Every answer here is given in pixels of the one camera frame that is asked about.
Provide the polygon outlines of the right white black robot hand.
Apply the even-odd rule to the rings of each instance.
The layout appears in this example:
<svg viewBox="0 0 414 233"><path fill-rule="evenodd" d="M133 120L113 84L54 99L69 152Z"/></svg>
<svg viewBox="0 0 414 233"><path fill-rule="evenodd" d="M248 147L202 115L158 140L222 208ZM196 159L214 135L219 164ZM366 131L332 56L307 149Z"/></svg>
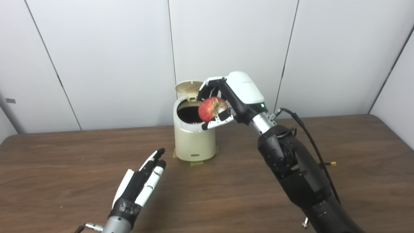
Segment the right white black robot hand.
<svg viewBox="0 0 414 233"><path fill-rule="evenodd" d="M198 91L203 131L236 121L252 127L268 113L264 97L244 72L208 78Z"/></svg>

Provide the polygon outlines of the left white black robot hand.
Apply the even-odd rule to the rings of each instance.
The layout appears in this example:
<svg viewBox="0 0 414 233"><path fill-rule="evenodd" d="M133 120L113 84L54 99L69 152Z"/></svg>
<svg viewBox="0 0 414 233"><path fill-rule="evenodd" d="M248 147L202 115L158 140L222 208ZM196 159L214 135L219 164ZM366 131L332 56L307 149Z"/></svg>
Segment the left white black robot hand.
<svg viewBox="0 0 414 233"><path fill-rule="evenodd" d="M156 150L137 171L129 169L126 172L116 192L104 233L131 232L167 166L161 159L164 152L164 148Z"/></svg>

